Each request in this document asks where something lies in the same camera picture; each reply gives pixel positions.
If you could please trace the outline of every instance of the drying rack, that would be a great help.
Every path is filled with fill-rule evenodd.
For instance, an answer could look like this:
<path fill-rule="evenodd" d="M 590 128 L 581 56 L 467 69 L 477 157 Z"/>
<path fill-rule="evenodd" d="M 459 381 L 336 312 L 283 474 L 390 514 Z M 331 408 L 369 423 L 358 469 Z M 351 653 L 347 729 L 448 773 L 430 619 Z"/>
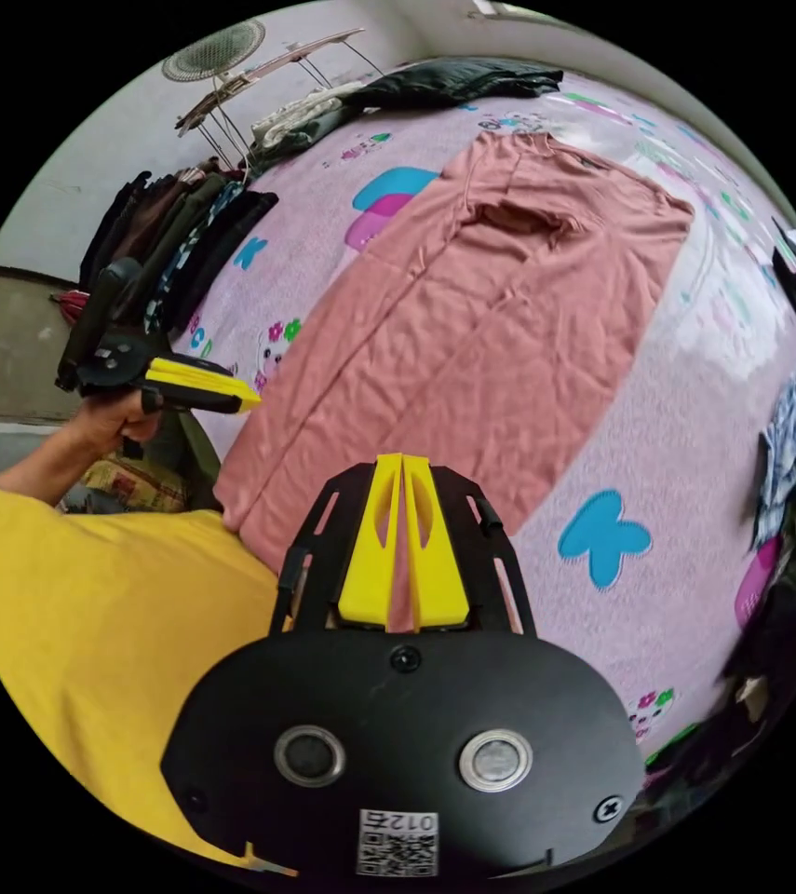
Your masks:
<path fill-rule="evenodd" d="M 380 75 L 383 74 L 382 69 L 379 68 L 375 62 L 367 59 L 360 50 L 352 47 L 351 44 L 348 43 L 349 38 L 354 37 L 356 34 L 360 34 L 362 31 L 364 31 L 363 28 L 351 28 L 348 31 L 341 31 L 338 34 L 331 34 L 329 37 L 321 37 L 319 40 L 313 40 L 308 44 L 294 47 L 288 53 L 284 53 L 282 56 L 277 56 L 275 59 L 264 62 L 257 68 L 248 69 L 241 74 L 237 74 L 219 89 L 207 93 L 193 106 L 192 109 L 190 109 L 189 112 L 186 113 L 186 115 L 183 115 L 177 120 L 177 123 L 174 126 L 177 130 L 177 135 L 182 137 L 184 133 L 187 133 L 190 130 L 198 130 L 199 133 L 205 137 L 215 153 L 217 153 L 228 165 L 233 167 L 227 158 L 226 152 L 221 146 L 221 142 L 216 140 L 209 131 L 206 121 L 210 120 L 216 125 L 224 139 L 230 142 L 238 152 L 239 157 L 248 158 L 251 155 L 251 143 L 246 140 L 239 131 L 239 128 L 234 124 L 233 119 L 224 111 L 223 105 L 232 100 L 235 96 L 238 96 L 244 90 L 253 87 L 265 75 L 269 75 L 271 72 L 275 72 L 277 69 L 283 68 L 285 65 L 293 62 L 300 65 L 302 69 L 313 77 L 321 87 L 331 88 L 332 84 L 328 77 L 326 77 L 323 72 L 321 72 L 320 69 L 308 59 L 308 57 L 311 53 L 334 44 L 342 44 L 364 60 L 368 65 L 372 66 L 372 68 L 374 68 Z M 217 114 L 223 118 L 225 124 L 222 124 L 222 122 L 218 120 Z M 234 140 L 234 134 L 242 142 L 241 146 Z"/>

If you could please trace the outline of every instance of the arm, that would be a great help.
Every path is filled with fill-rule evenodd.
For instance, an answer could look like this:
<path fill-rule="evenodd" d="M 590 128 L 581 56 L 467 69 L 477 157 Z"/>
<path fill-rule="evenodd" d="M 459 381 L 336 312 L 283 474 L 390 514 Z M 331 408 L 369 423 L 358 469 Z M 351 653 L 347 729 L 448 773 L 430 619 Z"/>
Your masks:
<path fill-rule="evenodd" d="M 87 398 L 73 419 L 0 473 L 0 489 L 57 506 L 97 460 L 121 447 L 124 438 L 144 442 L 157 429 L 158 413 L 143 412 L 139 391 Z"/>
<path fill-rule="evenodd" d="M 0 473 L 0 489 L 57 506 L 102 454 L 70 425 L 50 435 L 33 453 Z"/>

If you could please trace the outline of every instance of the white wall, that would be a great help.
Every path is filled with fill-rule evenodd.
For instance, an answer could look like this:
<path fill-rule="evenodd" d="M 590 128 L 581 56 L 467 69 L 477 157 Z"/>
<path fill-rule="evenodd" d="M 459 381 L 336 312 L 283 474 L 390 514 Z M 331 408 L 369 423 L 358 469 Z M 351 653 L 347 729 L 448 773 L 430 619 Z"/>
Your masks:
<path fill-rule="evenodd" d="M 636 93 L 700 130 L 758 184 L 796 227 L 796 213 L 748 147 L 687 90 L 648 63 L 593 34 L 536 20 L 482 18 L 475 0 L 392 0 L 444 56 L 537 59 Z M 478 18 L 469 18 L 469 14 Z"/>
<path fill-rule="evenodd" d="M 321 0 L 259 18 L 267 36 L 247 66 L 350 28 L 366 29 L 351 43 L 383 70 L 432 53 L 393 0 Z M 333 83 L 374 74 L 345 47 L 324 47 L 312 61 Z M 161 176 L 213 154 L 197 131 L 178 138 L 174 130 L 210 82 L 175 84 L 160 68 L 161 62 L 119 90 L 37 173 L 0 230 L 0 266 L 77 281 L 81 258 L 121 186 L 141 170 Z M 300 66 L 288 65 L 228 102 L 227 114 L 248 136 L 253 121 L 315 86 Z"/>

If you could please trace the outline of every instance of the yellow t-shirt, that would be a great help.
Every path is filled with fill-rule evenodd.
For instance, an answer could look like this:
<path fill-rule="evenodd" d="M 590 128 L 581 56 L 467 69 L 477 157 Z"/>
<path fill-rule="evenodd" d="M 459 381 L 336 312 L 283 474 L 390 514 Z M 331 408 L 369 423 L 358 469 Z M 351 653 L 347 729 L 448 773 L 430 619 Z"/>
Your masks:
<path fill-rule="evenodd" d="M 275 576 L 214 512 L 62 515 L 0 491 L 0 679 L 60 763 L 122 819 L 199 856 L 159 769 L 212 665 L 266 635 Z"/>

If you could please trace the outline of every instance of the wall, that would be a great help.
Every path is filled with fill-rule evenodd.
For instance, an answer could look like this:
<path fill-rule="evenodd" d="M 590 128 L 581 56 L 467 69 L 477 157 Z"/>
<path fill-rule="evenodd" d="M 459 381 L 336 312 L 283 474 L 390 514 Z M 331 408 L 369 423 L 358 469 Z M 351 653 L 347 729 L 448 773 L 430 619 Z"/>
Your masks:
<path fill-rule="evenodd" d="M 69 337 L 52 284 L 0 276 L 0 421 L 53 423 L 68 419 L 79 400 L 54 387 Z"/>
<path fill-rule="evenodd" d="M 384 70 L 431 54 L 392 0 L 322 0 L 259 18 L 267 36 L 245 66 L 350 28 L 366 29 L 351 43 Z M 345 47 L 324 47 L 312 61 L 333 83 L 373 74 Z M 161 62 L 119 90 L 38 172 L 0 231 L 0 266 L 77 281 L 89 241 L 124 183 L 144 169 L 168 173 L 212 155 L 197 131 L 178 138 L 174 130 L 178 116 L 209 91 L 210 82 L 175 84 L 160 68 Z M 300 66 L 288 65 L 232 99 L 227 113 L 248 134 L 253 121 L 315 86 Z"/>
<path fill-rule="evenodd" d="M 574 27 L 546 22 L 486 19 L 475 0 L 392 0 L 395 9 L 444 56 L 506 55 L 548 61 L 639 94 L 692 124 L 732 158 L 796 227 L 796 213 L 748 147 L 679 84 L 621 47 Z M 469 18 L 469 13 L 477 18 Z"/>

